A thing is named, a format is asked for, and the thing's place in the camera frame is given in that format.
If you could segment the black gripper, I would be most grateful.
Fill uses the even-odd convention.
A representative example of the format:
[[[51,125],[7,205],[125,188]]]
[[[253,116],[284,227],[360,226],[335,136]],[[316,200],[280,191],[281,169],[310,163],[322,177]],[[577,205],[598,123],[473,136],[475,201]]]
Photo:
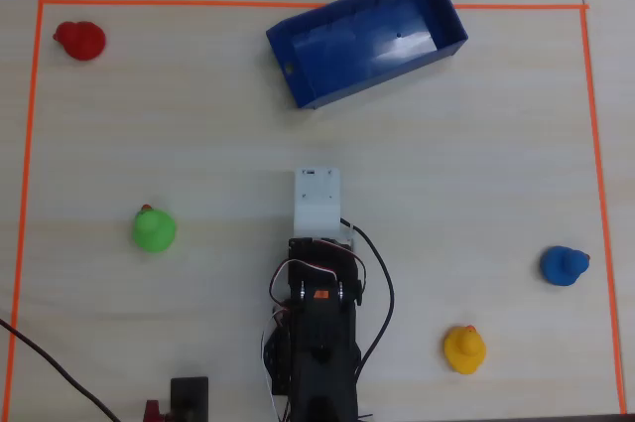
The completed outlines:
[[[303,261],[353,261],[351,247],[329,238],[292,238],[289,240],[288,256]]]

